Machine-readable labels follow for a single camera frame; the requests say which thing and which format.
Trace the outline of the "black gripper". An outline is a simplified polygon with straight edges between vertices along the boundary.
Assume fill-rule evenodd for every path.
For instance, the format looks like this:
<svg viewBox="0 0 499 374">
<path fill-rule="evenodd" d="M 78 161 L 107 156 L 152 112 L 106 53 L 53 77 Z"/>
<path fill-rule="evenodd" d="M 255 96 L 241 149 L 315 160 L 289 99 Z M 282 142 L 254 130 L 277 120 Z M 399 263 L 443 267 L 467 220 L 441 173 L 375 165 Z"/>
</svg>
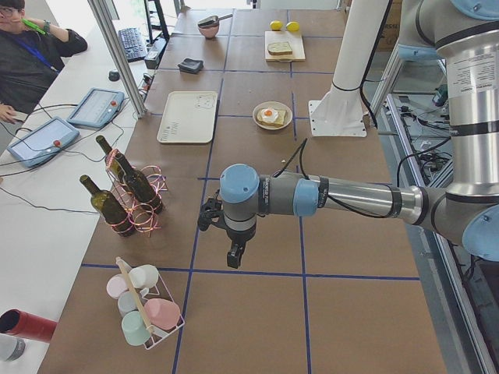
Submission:
<svg viewBox="0 0 499 374">
<path fill-rule="evenodd" d="M 236 230 L 226 228 L 227 236 L 232 240 L 231 248 L 227 253 L 227 266 L 239 268 L 244 254 L 246 243 L 256 234 L 256 225 L 254 224 L 246 230 Z"/>
</svg>

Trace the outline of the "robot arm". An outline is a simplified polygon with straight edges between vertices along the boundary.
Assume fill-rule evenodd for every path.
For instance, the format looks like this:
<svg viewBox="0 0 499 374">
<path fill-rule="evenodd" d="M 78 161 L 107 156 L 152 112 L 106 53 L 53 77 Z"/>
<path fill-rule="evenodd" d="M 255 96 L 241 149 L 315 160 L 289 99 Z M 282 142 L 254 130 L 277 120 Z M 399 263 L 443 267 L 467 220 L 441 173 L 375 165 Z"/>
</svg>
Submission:
<svg viewBox="0 0 499 374">
<path fill-rule="evenodd" d="M 220 178 L 218 226 L 232 241 L 227 264 L 240 265 L 257 216 L 308 217 L 320 208 L 399 218 L 434 231 L 468 253 L 498 258 L 498 4 L 405 1 L 400 45 L 415 56 L 435 51 L 448 80 L 453 179 L 442 189 L 351 182 L 295 173 L 259 175 L 246 164 Z"/>
</svg>

